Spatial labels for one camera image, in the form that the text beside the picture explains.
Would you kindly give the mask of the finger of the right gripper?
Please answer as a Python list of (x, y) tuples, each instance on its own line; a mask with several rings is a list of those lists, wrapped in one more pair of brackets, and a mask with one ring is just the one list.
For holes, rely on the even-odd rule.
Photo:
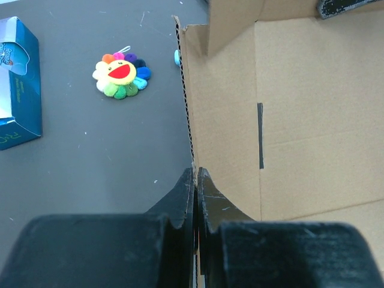
[(345, 13), (363, 13), (383, 10), (381, 0), (321, 0), (316, 4), (318, 18), (329, 19)]

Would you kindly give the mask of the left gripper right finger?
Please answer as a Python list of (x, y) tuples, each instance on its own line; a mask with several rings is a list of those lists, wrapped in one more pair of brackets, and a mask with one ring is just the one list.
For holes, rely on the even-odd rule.
[(255, 221), (200, 168), (200, 271), (207, 287), (382, 287), (371, 250), (338, 222)]

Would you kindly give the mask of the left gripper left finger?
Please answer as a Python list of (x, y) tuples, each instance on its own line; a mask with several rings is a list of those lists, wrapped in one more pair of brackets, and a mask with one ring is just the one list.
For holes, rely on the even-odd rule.
[(1, 271), (2, 287), (191, 287), (194, 173), (142, 214), (32, 219)]

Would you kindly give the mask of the brown cardboard box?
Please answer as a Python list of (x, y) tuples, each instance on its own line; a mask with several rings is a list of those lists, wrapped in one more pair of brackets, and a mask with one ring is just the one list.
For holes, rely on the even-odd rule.
[(175, 18), (195, 173), (255, 221), (346, 223), (383, 278), (383, 10), (210, 1)]

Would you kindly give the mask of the blue toothpaste box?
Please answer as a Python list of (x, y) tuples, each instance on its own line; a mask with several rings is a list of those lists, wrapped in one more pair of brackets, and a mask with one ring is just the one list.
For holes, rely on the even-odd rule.
[(42, 136), (39, 42), (16, 16), (1, 20), (1, 150)]

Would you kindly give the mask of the rainbow flower plush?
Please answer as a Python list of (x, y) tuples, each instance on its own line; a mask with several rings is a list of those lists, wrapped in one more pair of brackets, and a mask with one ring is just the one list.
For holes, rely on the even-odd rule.
[(144, 90), (152, 76), (146, 62), (125, 46), (115, 53), (107, 53), (96, 63), (92, 78), (97, 89), (106, 97), (122, 100)]

